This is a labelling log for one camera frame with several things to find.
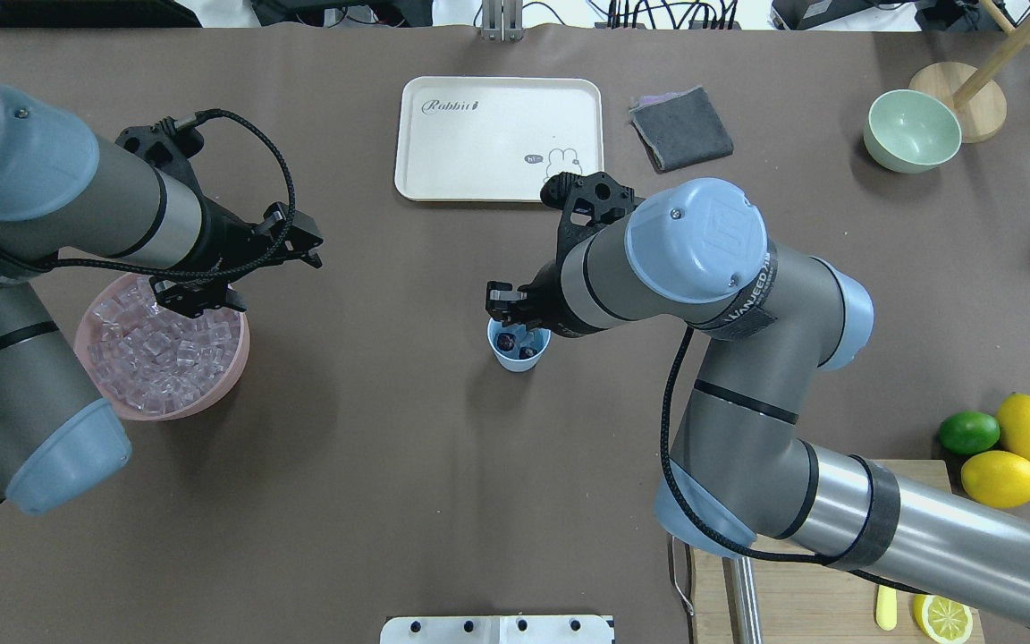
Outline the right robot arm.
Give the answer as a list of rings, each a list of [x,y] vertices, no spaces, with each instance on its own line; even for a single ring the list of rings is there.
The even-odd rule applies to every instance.
[[[869,342],[854,278],[772,241],[736,184],[699,178],[642,199],[609,174],[557,173],[556,255],[531,283],[487,285],[499,325],[578,338],[682,319],[710,338],[678,435],[661,417],[655,517],[721,557],[819,565],[1030,628],[1030,522],[796,435],[813,376]]]

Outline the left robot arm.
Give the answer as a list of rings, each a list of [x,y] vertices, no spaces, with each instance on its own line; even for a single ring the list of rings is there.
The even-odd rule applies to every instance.
[[[229,118],[258,136],[286,199],[247,223],[201,190],[198,127]],[[131,126],[114,141],[76,114],[0,84],[0,505],[39,516],[130,460],[110,401],[31,281],[62,267],[148,275],[156,301],[184,317],[244,309],[234,281],[299,260],[322,265],[323,237],[297,208],[283,155],[220,107]]]

